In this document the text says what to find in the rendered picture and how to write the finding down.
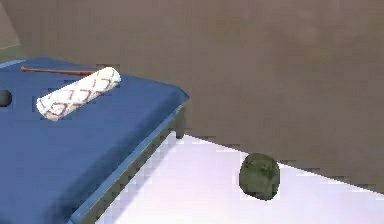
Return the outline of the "dark green round ball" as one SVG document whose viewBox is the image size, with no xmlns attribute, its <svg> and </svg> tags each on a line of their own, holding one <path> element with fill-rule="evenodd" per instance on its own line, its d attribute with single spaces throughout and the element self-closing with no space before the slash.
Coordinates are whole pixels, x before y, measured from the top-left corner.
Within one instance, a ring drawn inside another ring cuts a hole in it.
<svg viewBox="0 0 384 224">
<path fill-rule="evenodd" d="M 239 171 L 239 187 L 246 194 L 259 200 L 272 200 L 278 193 L 280 168 L 275 159 L 252 153 L 245 157 Z"/>
</svg>

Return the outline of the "blue bed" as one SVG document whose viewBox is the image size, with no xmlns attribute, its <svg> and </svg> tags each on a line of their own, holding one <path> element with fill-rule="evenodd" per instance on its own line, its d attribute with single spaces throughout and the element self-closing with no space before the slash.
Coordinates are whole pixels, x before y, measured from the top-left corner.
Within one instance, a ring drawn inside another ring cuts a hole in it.
<svg viewBox="0 0 384 224">
<path fill-rule="evenodd" d="M 79 69 L 50 58 L 23 64 Z M 72 224 L 81 219 L 79 207 L 188 98 L 177 86 L 125 75 L 113 90 L 68 116 L 43 118 L 37 98 L 77 79 L 22 72 L 17 63 L 0 67 L 0 90 L 10 91 L 13 99 L 0 108 L 0 224 Z"/>
</svg>

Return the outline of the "white patterned bolster pillow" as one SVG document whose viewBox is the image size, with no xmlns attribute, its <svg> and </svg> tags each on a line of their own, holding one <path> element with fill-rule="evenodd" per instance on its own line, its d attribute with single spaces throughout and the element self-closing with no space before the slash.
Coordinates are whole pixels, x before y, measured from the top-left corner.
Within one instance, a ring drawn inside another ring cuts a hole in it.
<svg viewBox="0 0 384 224">
<path fill-rule="evenodd" d="M 44 118 L 58 121 L 112 90 L 120 82 L 119 72 L 112 67 L 106 67 L 38 98 L 36 108 Z"/>
</svg>

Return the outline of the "brown wooden baseball bat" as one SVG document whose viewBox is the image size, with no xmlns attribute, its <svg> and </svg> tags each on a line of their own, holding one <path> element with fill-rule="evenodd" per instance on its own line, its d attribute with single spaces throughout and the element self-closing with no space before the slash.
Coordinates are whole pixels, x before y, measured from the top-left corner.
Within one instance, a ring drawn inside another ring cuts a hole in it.
<svg viewBox="0 0 384 224">
<path fill-rule="evenodd" d="M 55 73 L 55 74 L 67 74 L 67 75 L 76 75 L 76 76 L 88 76 L 95 71 L 86 71 L 86 70 L 54 70 L 54 69 L 38 69 L 38 68 L 28 68 L 21 66 L 20 70 L 22 72 L 42 72 L 42 73 Z"/>
</svg>

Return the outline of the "black ball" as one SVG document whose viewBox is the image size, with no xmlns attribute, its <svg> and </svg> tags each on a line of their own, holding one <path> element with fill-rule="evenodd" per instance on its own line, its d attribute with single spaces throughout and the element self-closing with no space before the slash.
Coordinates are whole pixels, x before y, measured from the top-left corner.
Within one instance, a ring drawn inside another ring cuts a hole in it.
<svg viewBox="0 0 384 224">
<path fill-rule="evenodd" d="M 12 103 L 12 94 L 8 90 L 0 90 L 0 107 L 8 107 Z"/>
</svg>

